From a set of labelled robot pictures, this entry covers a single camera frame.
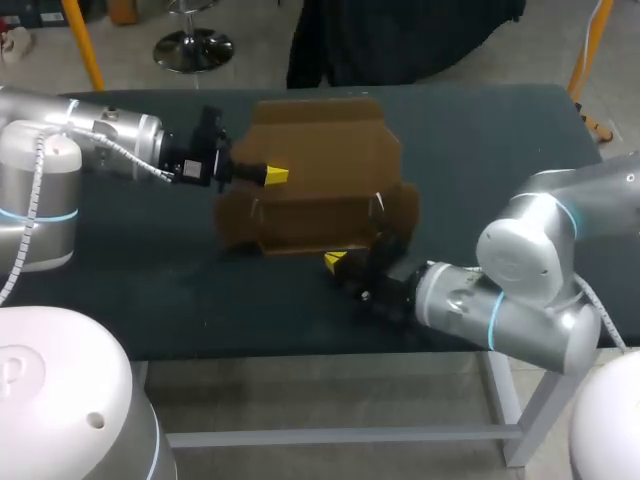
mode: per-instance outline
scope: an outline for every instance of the folded cardboard box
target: folded cardboard box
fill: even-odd
[[[228,248],[255,243],[266,254],[367,248],[383,229],[408,241],[419,195],[402,182],[401,156],[372,98],[261,102],[232,157],[286,168],[289,178],[223,194],[218,233]]]

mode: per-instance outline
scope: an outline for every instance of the gray floor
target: gray floor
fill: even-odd
[[[108,89],[282,88],[301,0],[222,0],[202,26],[235,41],[219,71],[180,76],[152,61],[154,43],[179,26],[146,0],[144,22],[90,25]],[[529,0],[519,24],[500,28],[455,67],[427,81],[553,82],[566,85],[595,0]],[[90,89],[66,29],[35,32],[33,52],[2,67],[0,84],[48,92]],[[616,140],[605,158],[640,146],[640,5],[619,0],[582,102]],[[615,356],[605,352],[600,363]],[[542,372],[513,362],[525,403]],[[152,365],[150,395],[169,432],[365,425],[415,425],[490,419],[473,355],[415,354],[177,362]],[[504,469],[497,444],[391,444],[228,448],[177,452],[181,478],[528,479],[568,480],[567,410],[526,470]]]

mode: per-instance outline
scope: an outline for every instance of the robotic arm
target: robotic arm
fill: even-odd
[[[38,139],[39,192],[33,189]],[[0,272],[10,272],[16,252],[25,249],[33,193],[37,218],[22,269],[56,268],[71,258],[81,167],[136,181],[156,176],[209,186],[213,180],[220,188],[234,179],[260,186],[286,181],[285,170],[239,164],[230,151],[215,108],[205,107],[191,138],[181,141],[157,117],[0,87]]]
[[[388,233],[366,258],[347,253],[331,267],[390,318],[415,317],[485,349],[576,372],[592,365],[601,315],[574,275],[574,245],[640,229],[636,176],[639,155],[534,175],[480,235],[477,268],[425,265]]]

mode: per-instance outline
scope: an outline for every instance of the metal table frame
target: metal table frame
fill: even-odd
[[[502,440],[507,467],[524,467],[588,371],[579,375],[546,372],[529,403],[522,410],[513,383],[509,359],[497,352],[482,352],[479,356],[486,368],[489,394],[498,424],[170,433],[167,434],[167,439],[171,448]],[[133,367],[139,381],[144,385],[148,362],[135,362]]]

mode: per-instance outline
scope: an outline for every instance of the white cylinder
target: white cylinder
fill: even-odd
[[[127,356],[69,310],[0,310],[1,480],[175,480]]]
[[[640,352],[586,382],[573,410],[570,454],[575,480],[640,478]]]

